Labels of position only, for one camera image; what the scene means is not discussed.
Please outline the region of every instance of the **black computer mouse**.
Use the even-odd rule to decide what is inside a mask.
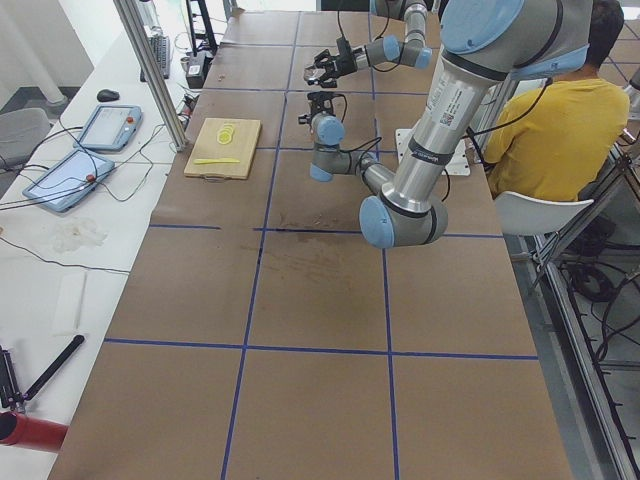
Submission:
[[[109,90],[105,88],[104,90],[100,90],[96,97],[99,102],[113,102],[114,100],[118,100],[120,98],[120,94],[115,90]]]

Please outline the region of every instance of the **yellow cutting board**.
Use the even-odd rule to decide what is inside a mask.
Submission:
[[[218,142],[218,131],[223,125],[233,126],[231,142]],[[224,177],[246,180],[253,162],[253,154],[260,135],[260,120],[238,118],[207,118],[189,156],[184,174],[187,177]],[[198,159],[234,158],[239,163],[194,164]]]

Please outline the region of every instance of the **yellow object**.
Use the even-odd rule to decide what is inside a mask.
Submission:
[[[232,123],[223,123],[218,129],[217,140],[220,145],[228,145],[233,140],[233,132],[236,127]]]
[[[223,158],[196,158],[193,161],[194,165],[207,165],[209,163],[240,163],[237,158],[223,157]]]
[[[507,103],[497,125],[518,118],[540,94]],[[496,130],[485,151],[494,197],[513,191],[550,201],[575,201],[593,181],[627,123],[629,98],[602,79],[556,81],[531,112]]]
[[[227,144],[218,142],[218,132],[228,132],[229,126],[233,127],[233,141]],[[246,179],[260,128],[260,120],[206,118],[184,168],[185,176]]]

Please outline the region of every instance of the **tablet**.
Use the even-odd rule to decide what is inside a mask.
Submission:
[[[99,105],[80,133],[78,143],[98,152],[122,150],[142,120],[142,110],[134,105]]]
[[[75,206],[104,180],[114,163],[89,150],[77,148],[51,167],[22,194],[55,212]]]

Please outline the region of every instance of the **qr code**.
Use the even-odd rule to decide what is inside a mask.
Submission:
[[[453,122],[453,115],[451,115],[450,113],[442,114],[442,118],[440,119],[441,124],[446,125],[447,127],[450,127],[452,122]]]

